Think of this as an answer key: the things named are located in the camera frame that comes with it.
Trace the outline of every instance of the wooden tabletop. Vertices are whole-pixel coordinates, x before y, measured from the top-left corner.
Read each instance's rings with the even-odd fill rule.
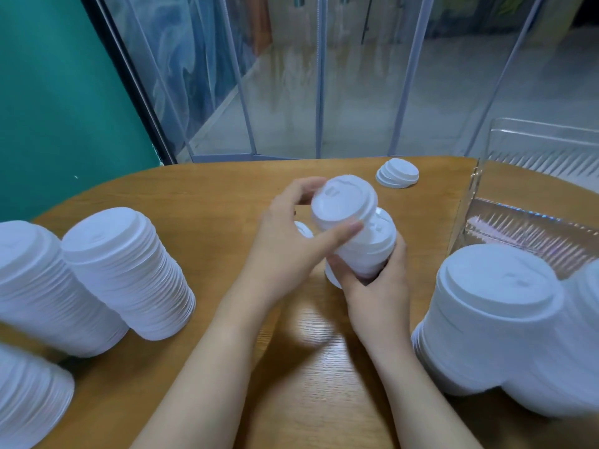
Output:
[[[156,226],[197,298],[192,320],[176,336],[149,342],[131,331],[108,353],[75,368],[77,387],[71,407],[38,448],[129,447],[241,269],[260,213],[297,177],[351,173],[373,184],[379,206],[391,214],[408,244],[415,326],[428,308],[435,274],[446,255],[475,161],[455,157],[410,160],[420,169],[420,181],[403,190],[384,188],[375,181],[374,174],[385,158],[160,167],[102,184],[37,218],[36,223],[62,236],[82,218],[106,208],[128,206],[141,211]],[[588,199],[598,207],[599,196],[592,192],[550,176],[501,166],[511,180],[546,195],[532,202],[524,201],[522,195],[515,197],[524,206],[537,205],[537,209],[526,209],[543,207],[551,214],[583,200],[586,208],[592,208]],[[482,191],[501,194],[504,185],[501,180],[489,181],[486,189],[482,183]],[[515,201],[505,203],[518,206]],[[588,225],[599,217],[590,209],[577,211]],[[297,220],[314,229],[309,208],[298,208]],[[43,351],[6,329],[0,331],[0,339]],[[596,448],[599,441],[595,417],[551,422],[524,410],[500,391],[451,402],[485,447]],[[350,327],[341,291],[325,279],[323,264],[273,310],[262,328],[236,447],[399,447],[380,380]]]

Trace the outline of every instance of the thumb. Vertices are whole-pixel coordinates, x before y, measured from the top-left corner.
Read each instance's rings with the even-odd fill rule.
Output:
[[[360,233],[363,228],[362,221],[351,218],[317,235],[312,241],[314,255],[321,261]]]
[[[346,296],[355,288],[363,287],[361,282],[356,278],[355,274],[346,262],[339,255],[331,255],[326,257],[326,261],[331,266],[335,278],[339,281],[343,292]]]

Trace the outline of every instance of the green wall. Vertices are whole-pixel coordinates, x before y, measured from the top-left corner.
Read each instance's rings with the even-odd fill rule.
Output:
[[[160,164],[80,0],[2,0],[0,50],[0,221]]]

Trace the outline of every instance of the floor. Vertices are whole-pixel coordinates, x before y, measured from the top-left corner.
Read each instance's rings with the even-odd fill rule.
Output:
[[[397,154],[462,155],[515,36],[428,39],[408,99]],[[322,157],[387,154],[409,47],[329,48]],[[316,56],[313,48],[272,46],[244,77],[259,154],[315,156]],[[524,46],[507,72],[471,155],[493,118],[599,129],[599,29],[578,29],[555,47]],[[194,154],[249,152],[235,89],[191,139]]]

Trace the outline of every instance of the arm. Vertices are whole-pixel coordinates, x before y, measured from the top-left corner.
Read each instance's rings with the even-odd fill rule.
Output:
[[[296,180],[273,200],[241,274],[131,449],[233,446],[254,343],[268,311],[363,227],[348,221],[313,239],[297,231],[295,204],[309,204],[325,182],[325,178]]]
[[[410,342],[406,244],[397,236],[389,263],[362,285],[338,256],[329,259],[352,326],[378,371],[404,449],[482,449],[416,358]]]

